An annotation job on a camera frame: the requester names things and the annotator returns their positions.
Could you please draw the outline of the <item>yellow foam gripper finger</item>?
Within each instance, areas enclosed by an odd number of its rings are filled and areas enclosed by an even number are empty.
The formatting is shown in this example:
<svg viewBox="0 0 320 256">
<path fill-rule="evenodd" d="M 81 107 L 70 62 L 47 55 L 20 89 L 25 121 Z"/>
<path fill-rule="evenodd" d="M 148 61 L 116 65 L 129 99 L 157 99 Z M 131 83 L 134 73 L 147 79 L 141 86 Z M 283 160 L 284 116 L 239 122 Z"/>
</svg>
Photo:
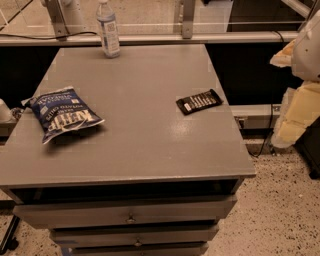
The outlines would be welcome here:
<svg viewBox="0 0 320 256">
<path fill-rule="evenodd" d="M 319 117 L 319 82 L 304 81 L 297 89 L 288 88 L 283 95 L 271 144 L 277 148 L 293 145 Z"/>
<path fill-rule="evenodd" d="M 282 50 L 272 56 L 270 64 L 276 67 L 290 67 L 295 40 L 288 43 Z"/>
</svg>

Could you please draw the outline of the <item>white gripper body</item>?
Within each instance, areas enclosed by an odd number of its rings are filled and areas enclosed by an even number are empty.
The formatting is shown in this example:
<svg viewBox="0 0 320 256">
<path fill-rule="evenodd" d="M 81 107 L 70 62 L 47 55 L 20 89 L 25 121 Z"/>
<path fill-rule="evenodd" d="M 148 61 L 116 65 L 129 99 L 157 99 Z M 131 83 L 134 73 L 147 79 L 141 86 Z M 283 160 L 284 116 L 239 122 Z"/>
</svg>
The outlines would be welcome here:
<svg viewBox="0 0 320 256">
<path fill-rule="evenodd" d="M 320 81 L 320 10 L 299 32 L 293 47 L 291 68 L 305 81 Z"/>
</svg>

